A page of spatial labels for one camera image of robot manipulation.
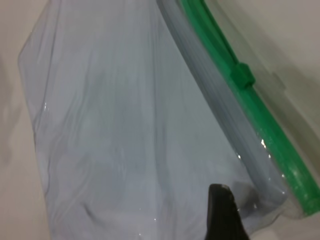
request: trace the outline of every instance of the clear plastic bag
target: clear plastic bag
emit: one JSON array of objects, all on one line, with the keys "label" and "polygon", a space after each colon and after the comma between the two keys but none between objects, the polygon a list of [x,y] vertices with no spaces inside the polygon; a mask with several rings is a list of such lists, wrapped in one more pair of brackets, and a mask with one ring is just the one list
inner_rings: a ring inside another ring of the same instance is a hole
[{"label": "clear plastic bag", "polygon": [[249,232],[287,199],[218,71],[185,62],[211,67],[196,37],[178,48],[162,14],[153,0],[52,0],[19,56],[54,240],[204,239],[212,183]]}]

